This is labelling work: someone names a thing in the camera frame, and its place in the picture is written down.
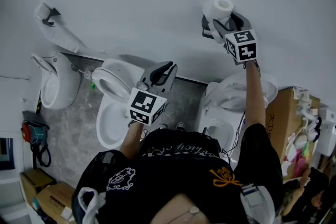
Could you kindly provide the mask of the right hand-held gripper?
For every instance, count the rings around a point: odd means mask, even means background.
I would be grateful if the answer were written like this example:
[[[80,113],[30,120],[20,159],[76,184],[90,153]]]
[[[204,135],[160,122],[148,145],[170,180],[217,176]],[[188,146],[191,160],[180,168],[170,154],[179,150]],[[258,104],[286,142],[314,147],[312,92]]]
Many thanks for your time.
[[[224,47],[233,57],[236,65],[257,59],[257,37],[250,21],[238,12],[232,11],[229,29],[219,20],[213,20],[214,30],[209,27],[205,15],[202,17],[202,36],[213,40],[223,40]]]

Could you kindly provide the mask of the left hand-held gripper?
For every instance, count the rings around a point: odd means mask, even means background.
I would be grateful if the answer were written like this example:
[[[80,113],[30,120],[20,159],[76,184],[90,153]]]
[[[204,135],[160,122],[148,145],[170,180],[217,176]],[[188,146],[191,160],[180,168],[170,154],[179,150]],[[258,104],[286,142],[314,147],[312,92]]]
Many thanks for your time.
[[[144,71],[132,88],[128,102],[131,120],[150,126],[158,119],[167,105],[167,97],[177,70],[177,64],[165,61]]]

